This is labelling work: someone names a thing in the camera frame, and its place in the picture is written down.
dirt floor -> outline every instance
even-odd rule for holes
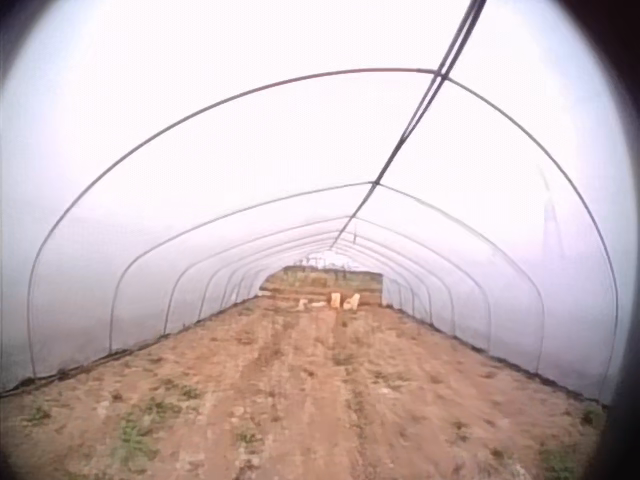
[[[290,297],[2,399],[2,449],[25,480],[567,479],[596,438],[597,408],[401,313]]]

soil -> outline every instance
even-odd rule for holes
[[[0,400],[9,462],[25,480],[538,479],[541,445],[596,438],[583,402],[400,312],[294,293]]]

polytunnel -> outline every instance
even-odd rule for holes
[[[2,81],[2,390],[331,251],[385,304],[611,400],[631,158],[555,3],[57,1]]]

tilled soil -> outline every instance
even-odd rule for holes
[[[526,479],[587,438],[584,406],[364,306],[263,297],[128,357],[1,400],[30,479]]]

brown soil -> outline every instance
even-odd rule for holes
[[[1,400],[29,479],[542,478],[584,405],[395,311],[263,297]]]

